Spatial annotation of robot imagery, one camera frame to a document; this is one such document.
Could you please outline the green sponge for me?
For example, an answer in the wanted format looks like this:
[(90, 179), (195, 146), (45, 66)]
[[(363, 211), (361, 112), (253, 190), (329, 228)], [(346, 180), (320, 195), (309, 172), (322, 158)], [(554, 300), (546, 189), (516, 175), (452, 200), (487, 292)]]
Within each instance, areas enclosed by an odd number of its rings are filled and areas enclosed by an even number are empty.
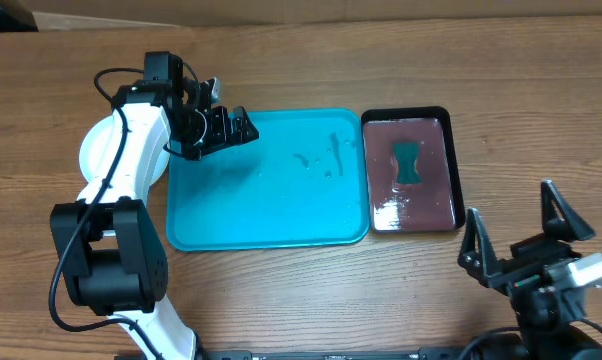
[(419, 145), (415, 142), (395, 143), (392, 146), (396, 162), (396, 183), (399, 185), (416, 185), (421, 183), (417, 171)]

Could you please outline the light blue plate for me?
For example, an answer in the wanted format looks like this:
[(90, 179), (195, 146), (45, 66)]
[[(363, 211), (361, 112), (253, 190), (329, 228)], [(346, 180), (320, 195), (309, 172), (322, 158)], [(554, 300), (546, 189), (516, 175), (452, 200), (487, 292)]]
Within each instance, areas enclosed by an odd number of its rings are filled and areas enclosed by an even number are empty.
[[(113, 131), (113, 116), (103, 118), (97, 122), (85, 135), (79, 150), (79, 167), (82, 176), (90, 182), (98, 167), (104, 152), (103, 147), (108, 143)], [(154, 185), (164, 174), (168, 167), (169, 154), (162, 150), (157, 159), (151, 177), (151, 185)]]

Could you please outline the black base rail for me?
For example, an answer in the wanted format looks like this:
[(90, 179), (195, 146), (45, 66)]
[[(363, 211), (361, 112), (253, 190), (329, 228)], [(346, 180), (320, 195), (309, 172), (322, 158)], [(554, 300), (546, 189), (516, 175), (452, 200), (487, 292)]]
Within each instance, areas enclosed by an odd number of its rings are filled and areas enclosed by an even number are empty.
[(460, 347), (422, 347), (408, 351), (363, 352), (271, 352), (254, 353), (247, 350), (207, 351), (195, 356), (196, 360), (455, 360)]

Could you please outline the teal plastic tray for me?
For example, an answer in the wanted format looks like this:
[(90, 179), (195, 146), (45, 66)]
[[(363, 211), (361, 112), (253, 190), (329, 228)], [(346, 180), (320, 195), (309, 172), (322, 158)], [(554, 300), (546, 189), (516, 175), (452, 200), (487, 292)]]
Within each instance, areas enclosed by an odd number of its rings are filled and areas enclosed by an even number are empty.
[(353, 244), (368, 232), (361, 123), (348, 109), (252, 112), (257, 140), (171, 158), (165, 233), (186, 252)]

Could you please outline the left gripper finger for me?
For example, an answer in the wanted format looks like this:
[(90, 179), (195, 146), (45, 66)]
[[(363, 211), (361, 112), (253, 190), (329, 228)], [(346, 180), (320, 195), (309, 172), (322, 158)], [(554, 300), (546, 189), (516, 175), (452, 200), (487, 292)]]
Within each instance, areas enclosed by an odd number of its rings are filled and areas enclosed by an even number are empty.
[(229, 116), (224, 106), (218, 106), (212, 109), (211, 117), (212, 144), (214, 146), (225, 146), (228, 143)]
[(259, 131), (242, 106), (233, 109), (231, 144), (243, 145), (259, 138)]

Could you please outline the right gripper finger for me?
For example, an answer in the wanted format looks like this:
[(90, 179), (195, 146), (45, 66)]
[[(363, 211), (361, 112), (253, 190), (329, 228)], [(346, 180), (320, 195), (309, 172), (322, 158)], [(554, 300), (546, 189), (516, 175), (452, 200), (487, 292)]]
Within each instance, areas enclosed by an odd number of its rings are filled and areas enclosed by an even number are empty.
[(468, 209), (457, 263), (482, 286), (499, 287), (498, 281), (503, 275), (502, 264), (496, 257), (483, 219), (476, 208)]
[(596, 235), (549, 179), (541, 182), (541, 214), (542, 228), (548, 238), (574, 242), (587, 241)]

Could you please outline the black water tray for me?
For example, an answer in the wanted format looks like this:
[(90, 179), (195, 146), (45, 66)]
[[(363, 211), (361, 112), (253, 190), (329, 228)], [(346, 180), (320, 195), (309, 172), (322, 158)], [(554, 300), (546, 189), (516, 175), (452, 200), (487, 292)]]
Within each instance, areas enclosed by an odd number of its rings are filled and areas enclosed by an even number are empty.
[[(452, 232), (466, 223), (453, 129), (440, 106), (370, 109), (361, 115), (370, 226), (378, 233)], [(392, 146), (419, 145), (421, 183), (396, 183)]]

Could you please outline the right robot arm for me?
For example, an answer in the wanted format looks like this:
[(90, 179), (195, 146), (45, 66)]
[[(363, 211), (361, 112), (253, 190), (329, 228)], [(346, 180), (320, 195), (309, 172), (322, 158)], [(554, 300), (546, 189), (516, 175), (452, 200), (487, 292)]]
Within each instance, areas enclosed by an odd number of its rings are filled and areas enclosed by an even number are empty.
[(475, 336), (462, 359), (602, 359), (602, 326), (585, 306), (587, 290), (602, 285), (602, 253), (572, 247), (595, 231), (553, 181), (541, 182), (540, 199), (541, 233), (511, 245), (508, 259), (497, 257), (479, 211), (467, 212), (457, 263), (506, 296), (517, 323)]

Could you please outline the dark object top-left corner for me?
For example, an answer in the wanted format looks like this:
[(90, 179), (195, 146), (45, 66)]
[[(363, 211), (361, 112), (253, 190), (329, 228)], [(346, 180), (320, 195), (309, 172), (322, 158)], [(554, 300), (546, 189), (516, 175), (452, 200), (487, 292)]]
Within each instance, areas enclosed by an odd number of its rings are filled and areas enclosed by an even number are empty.
[(0, 0), (0, 33), (37, 32), (32, 12), (19, 0)]

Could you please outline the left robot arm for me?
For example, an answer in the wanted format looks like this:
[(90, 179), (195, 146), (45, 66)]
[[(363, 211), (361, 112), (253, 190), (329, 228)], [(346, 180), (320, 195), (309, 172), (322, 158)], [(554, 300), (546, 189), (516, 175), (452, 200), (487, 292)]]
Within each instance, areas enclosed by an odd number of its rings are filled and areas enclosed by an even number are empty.
[(167, 296), (168, 260), (146, 207), (152, 175), (161, 153), (199, 161), (259, 132), (243, 107), (219, 105), (217, 79), (199, 81), (175, 54), (148, 52), (138, 72), (105, 97), (111, 135), (92, 178), (51, 211), (58, 263), (48, 311), (72, 333), (119, 325), (145, 359), (205, 359)]

